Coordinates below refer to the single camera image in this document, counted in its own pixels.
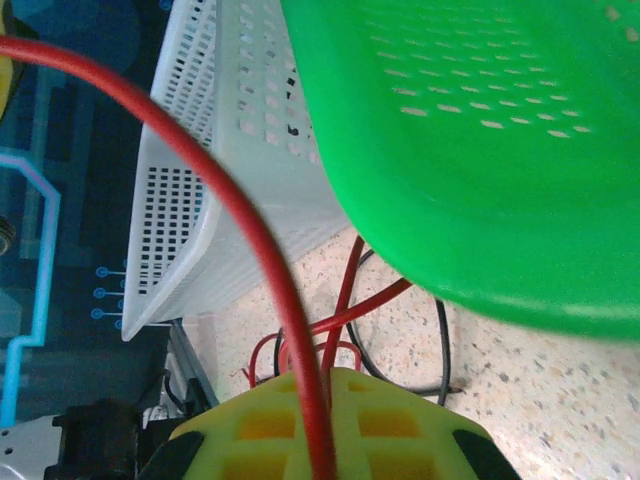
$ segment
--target white storage basket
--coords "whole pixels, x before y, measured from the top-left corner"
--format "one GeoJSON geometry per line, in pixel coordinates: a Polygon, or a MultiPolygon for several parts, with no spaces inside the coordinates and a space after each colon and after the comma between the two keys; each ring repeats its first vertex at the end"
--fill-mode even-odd
{"type": "MultiPolygon", "coordinates": [[[[177,0],[151,95],[221,159],[290,261],[347,225],[320,163],[278,0],[177,0]]],[[[262,279],[215,195],[146,126],[122,337],[225,307],[262,279]]]]}

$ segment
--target basket hole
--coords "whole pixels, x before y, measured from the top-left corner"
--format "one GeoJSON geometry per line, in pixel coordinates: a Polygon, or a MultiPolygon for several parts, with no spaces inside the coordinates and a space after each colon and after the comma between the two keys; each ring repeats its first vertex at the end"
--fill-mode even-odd
{"type": "Polygon", "coordinates": [[[430,70],[419,70],[423,75],[429,75],[430,77],[440,77],[441,75],[438,72],[432,72],[430,70]]]}
{"type": "Polygon", "coordinates": [[[225,480],[260,478],[282,480],[287,466],[287,457],[278,454],[229,455],[224,460],[225,480]]]}
{"type": "Polygon", "coordinates": [[[387,40],[386,38],[378,37],[377,35],[371,35],[369,38],[374,42],[391,43],[391,41],[387,40]]]}
{"type": "Polygon", "coordinates": [[[454,107],[453,105],[438,104],[438,108],[444,112],[450,112],[450,113],[460,113],[461,111],[458,107],[454,107]]]}
{"type": "Polygon", "coordinates": [[[504,128],[504,125],[502,125],[499,122],[494,122],[491,120],[481,120],[480,123],[482,123],[482,125],[484,125],[485,127],[489,127],[489,128],[504,128]]]}
{"type": "Polygon", "coordinates": [[[400,58],[397,55],[394,55],[392,53],[387,53],[387,52],[376,52],[376,54],[379,57],[390,58],[391,60],[398,60],[398,58],[400,58]]]}
{"type": "Polygon", "coordinates": [[[386,73],[387,75],[393,75],[394,77],[404,77],[404,78],[409,77],[409,75],[407,75],[404,72],[399,72],[397,70],[391,70],[391,69],[386,69],[384,73],[386,73]]]}
{"type": "Polygon", "coordinates": [[[280,106],[278,100],[273,98],[271,95],[264,97],[264,102],[271,108],[278,108],[280,106]]]}
{"type": "Polygon", "coordinates": [[[294,438],[295,429],[296,417],[292,410],[257,410],[242,417],[236,439],[294,438]]]}
{"type": "Polygon", "coordinates": [[[420,55],[419,53],[412,53],[411,56],[418,60],[426,60],[427,62],[430,62],[432,60],[431,57],[427,57],[426,55],[420,55]]]}
{"type": "Polygon", "coordinates": [[[400,451],[367,453],[372,480],[437,480],[442,478],[429,455],[412,455],[400,451]]]}
{"type": "Polygon", "coordinates": [[[620,12],[613,5],[607,5],[604,9],[604,13],[611,22],[615,22],[620,18],[620,12]]]}
{"type": "Polygon", "coordinates": [[[256,126],[253,123],[248,122],[246,120],[240,120],[240,131],[247,133],[249,135],[255,135],[256,126]]]}
{"type": "Polygon", "coordinates": [[[253,8],[251,8],[249,5],[247,5],[246,3],[241,3],[240,4],[240,8],[242,10],[244,10],[246,13],[248,13],[249,15],[253,15],[253,8]]]}
{"type": "Polygon", "coordinates": [[[393,88],[394,93],[397,93],[399,95],[409,95],[410,97],[415,97],[416,95],[418,95],[417,92],[413,91],[413,90],[408,90],[406,88],[393,88]]]}
{"type": "Polygon", "coordinates": [[[300,147],[300,145],[297,145],[295,143],[288,143],[287,150],[289,151],[289,153],[291,153],[292,155],[295,155],[296,157],[299,157],[300,155],[302,155],[302,147],[300,147]]]}
{"type": "Polygon", "coordinates": [[[250,20],[247,20],[247,18],[240,16],[240,23],[247,30],[253,30],[253,22],[251,22],[250,20]]]}
{"type": "Polygon", "coordinates": [[[274,127],[278,126],[278,119],[276,118],[276,116],[273,113],[265,113],[264,114],[264,120],[269,125],[272,125],[274,127]]]}
{"type": "Polygon", "coordinates": [[[629,43],[638,43],[640,41],[640,33],[633,27],[625,28],[624,35],[629,43]]]}
{"type": "Polygon", "coordinates": [[[268,130],[264,134],[264,139],[266,140],[267,143],[271,145],[275,145],[275,146],[280,145],[280,137],[268,130]]]}
{"type": "Polygon", "coordinates": [[[479,108],[480,110],[491,110],[491,107],[486,103],[470,102],[469,105],[473,108],[479,108]]]}
{"type": "Polygon", "coordinates": [[[552,135],[558,138],[569,138],[569,135],[567,135],[565,132],[562,132],[560,130],[547,130],[547,133],[549,135],[552,135]]]}
{"type": "Polygon", "coordinates": [[[240,49],[240,56],[242,58],[249,60],[250,62],[253,62],[253,53],[251,53],[249,50],[245,48],[240,49]]]}
{"type": "Polygon", "coordinates": [[[448,94],[451,93],[449,90],[447,90],[446,88],[440,88],[440,87],[428,87],[428,90],[430,92],[434,92],[434,93],[444,93],[444,94],[448,94]]]}
{"type": "Polygon", "coordinates": [[[422,110],[421,108],[402,107],[400,109],[400,111],[402,113],[407,114],[407,115],[414,115],[416,117],[426,117],[427,116],[426,110],[422,110]]]}
{"type": "Polygon", "coordinates": [[[413,40],[411,38],[406,38],[404,40],[406,43],[408,43],[409,45],[415,45],[417,47],[426,47],[427,44],[424,42],[419,42],[418,40],[413,40]]]}
{"type": "Polygon", "coordinates": [[[418,438],[418,425],[410,410],[367,409],[358,415],[363,437],[418,438]]]}
{"type": "Polygon", "coordinates": [[[373,391],[371,388],[359,382],[349,382],[348,388],[350,392],[372,392],[373,391]]]}
{"type": "Polygon", "coordinates": [[[255,92],[255,90],[253,89],[253,87],[247,85],[246,83],[241,83],[240,84],[240,91],[242,93],[247,93],[249,95],[253,95],[253,93],[255,92]]]}

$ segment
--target terrazzo floor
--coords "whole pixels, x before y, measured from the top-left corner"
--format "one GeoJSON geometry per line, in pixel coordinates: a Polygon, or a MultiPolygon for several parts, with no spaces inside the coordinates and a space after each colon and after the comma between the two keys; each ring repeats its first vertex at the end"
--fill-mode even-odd
{"type": "MultiPolygon", "coordinates": [[[[347,229],[294,265],[312,321],[333,313],[355,235],[347,229]]],[[[355,300],[397,277],[372,257],[359,272],[355,300]]],[[[464,389],[447,407],[483,425],[523,479],[640,480],[640,346],[530,331],[451,305],[447,311],[452,383],[464,389]]],[[[440,337],[426,292],[412,287],[358,325],[373,360],[396,382],[438,382],[440,337]]],[[[186,320],[220,401],[248,390],[241,369],[277,328],[264,285],[224,312],[186,320]]],[[[269,344],[258,376],[271,374],[272,353],[269,344]]],[[[352,366],[351,353],[340,351],[338,363],[352,366]]]]}

